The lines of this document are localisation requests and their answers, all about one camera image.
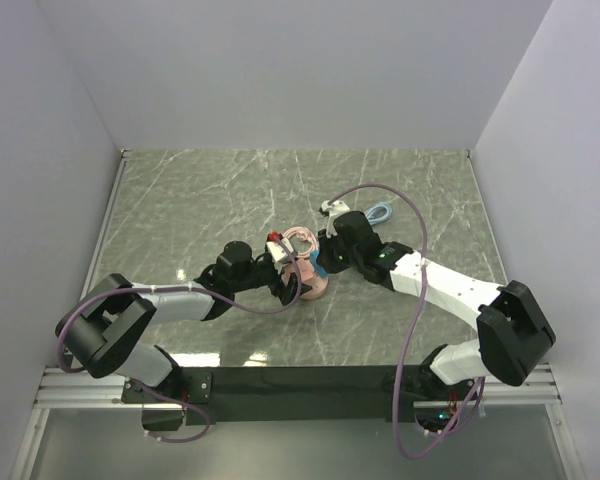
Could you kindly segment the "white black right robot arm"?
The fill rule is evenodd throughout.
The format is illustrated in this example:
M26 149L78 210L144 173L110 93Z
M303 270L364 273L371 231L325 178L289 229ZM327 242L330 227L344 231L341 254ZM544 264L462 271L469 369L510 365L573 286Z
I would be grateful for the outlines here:
M398 242L384 242L361 211L325 203L317 263L327 273L354 269L369 283L414 297L454 315L478 337L437 347L418 368L424 395L440 399L454 385L493 376L518 387L556 342L531 290L523 283L477 280L423 258Z

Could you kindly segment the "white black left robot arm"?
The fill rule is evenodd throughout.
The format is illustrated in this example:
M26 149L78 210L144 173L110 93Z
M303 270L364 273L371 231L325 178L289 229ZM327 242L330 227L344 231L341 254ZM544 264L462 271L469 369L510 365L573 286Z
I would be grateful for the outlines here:
M110 274L58 322L57 364L66 373L86 371L94 378L131 377L143 382L156 401L169 401L180 388L177 365L161 348L142 343L147 327L206 322L232 308L264 316L265 309L236 300L237 294L260 288L279 299L280 312L299 301L303 284L298 255L287 239L270 235L259 256L243 241L229 242L213 264L187 283L139 284Z

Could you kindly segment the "pink cube socket adapter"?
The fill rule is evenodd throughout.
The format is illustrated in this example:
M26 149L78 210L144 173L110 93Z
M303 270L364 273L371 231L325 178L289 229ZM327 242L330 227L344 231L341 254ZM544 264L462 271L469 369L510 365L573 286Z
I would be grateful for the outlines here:
M296 264L300 271L300 279L303 284L313 287L315 270L310 261L305 258L297 258ZM292 263L285 265L282 270L282 280L285 285L289 283L291 275L295 272L295 267Z

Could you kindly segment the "blue plug adapter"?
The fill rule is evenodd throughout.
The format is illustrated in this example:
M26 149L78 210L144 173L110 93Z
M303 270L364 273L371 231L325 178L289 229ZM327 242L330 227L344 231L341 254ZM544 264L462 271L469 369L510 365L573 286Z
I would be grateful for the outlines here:
M326 279L328 277L328 272L318 263L319 251L314 250L309 255L309 261L315 271L315 274L321 279Z

